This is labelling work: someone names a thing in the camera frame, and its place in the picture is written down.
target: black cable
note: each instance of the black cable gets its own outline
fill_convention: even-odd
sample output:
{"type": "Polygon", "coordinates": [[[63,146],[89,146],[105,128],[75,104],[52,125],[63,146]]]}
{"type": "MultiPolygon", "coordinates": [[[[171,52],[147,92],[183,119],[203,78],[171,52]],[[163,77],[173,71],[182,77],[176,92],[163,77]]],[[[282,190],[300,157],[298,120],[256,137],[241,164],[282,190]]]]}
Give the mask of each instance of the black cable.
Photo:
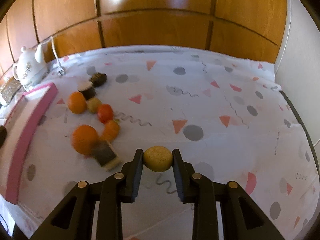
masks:
{"type": "Polygon", "coordinates": [[[9,232],[9,227],[7,222],[4,220],[3,216],[0,214],[0,217],[2,218],[2,220],[4,221],[5,225],[7,226],[7,233],[9,232]]]}

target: orange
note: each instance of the orange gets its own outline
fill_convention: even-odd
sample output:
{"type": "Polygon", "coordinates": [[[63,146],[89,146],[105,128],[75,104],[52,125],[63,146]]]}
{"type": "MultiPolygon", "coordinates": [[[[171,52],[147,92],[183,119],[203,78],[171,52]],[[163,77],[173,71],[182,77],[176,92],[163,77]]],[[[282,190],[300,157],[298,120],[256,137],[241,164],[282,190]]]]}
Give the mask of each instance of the orange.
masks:
{"type": "Polygon", "coordinates": [[[80,154],[90,155],[94,145],[99,141],[97,131],[89,125],[80,125],[72,133],[71,145],[80,154]]]}
{"type": "Polygon", "coordinates": [[[119,134],[120,125],[115,120],[109,120],[100,136],[100,140],[112,142],[119,134]]]}
{"type": "Polygon", "coordinates": [[[68,108],[74,114],[81,114],[87,109],[87,103],[83,94],[79,91],[73,92],[68,99],[68,108]]]}
{"type": "Polygon", "coordinates": [[[102,123],[106,123],[109,120],[113,119],[113,111],[110,105],[102,104],[98,106],[98,112],[97,112],[99,121],[102,123]]]}

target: yellow potato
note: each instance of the yellow potato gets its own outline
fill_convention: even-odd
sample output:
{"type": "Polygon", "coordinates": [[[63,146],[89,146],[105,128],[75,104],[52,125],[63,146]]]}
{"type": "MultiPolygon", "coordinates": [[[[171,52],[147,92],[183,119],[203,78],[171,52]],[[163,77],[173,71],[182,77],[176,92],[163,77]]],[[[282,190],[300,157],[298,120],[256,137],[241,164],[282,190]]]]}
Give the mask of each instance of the yellow potato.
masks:
{"type": "Polygon", "coordinates": [[[144,165],[155,172],[167,171],[170,169],[172,162],[172,153],[163,146],[150,147],[143,153],[144,165]]]}
{"type": "Polygon", "coordinates": [[[90,113],[95,114],[98,111],[98,107],[101,105],[101,101],[98,98],[90,98],[87,101],[87,108],[90,113]]]}

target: wooden wall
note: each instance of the wooden wall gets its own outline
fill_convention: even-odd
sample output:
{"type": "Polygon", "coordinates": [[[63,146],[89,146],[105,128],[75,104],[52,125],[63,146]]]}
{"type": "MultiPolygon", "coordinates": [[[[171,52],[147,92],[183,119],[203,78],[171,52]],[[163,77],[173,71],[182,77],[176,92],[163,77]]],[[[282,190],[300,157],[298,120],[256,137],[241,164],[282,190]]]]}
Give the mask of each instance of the wooden wall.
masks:
{"type": "Polygon", "coordinates": [[[160,44],[273,63],[286,11],[287,0],[16,0],[0,23],[0,71],[51,35],[60,57],[160,44]]]}

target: red tomato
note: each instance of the red tomato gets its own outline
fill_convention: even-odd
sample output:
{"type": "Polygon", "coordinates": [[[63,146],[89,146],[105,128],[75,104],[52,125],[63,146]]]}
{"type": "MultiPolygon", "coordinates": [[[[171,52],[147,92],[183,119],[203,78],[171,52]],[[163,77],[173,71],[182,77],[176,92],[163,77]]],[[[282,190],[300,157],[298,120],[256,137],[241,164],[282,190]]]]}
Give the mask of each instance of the red tomato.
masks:
{"type": "Polygon", "coordinates": [[[113,111],[110,105],[102,104],[98,107],[97,115],[99,121],[102,123],[106,123],[109,120],[113,119],[113,111]]]}

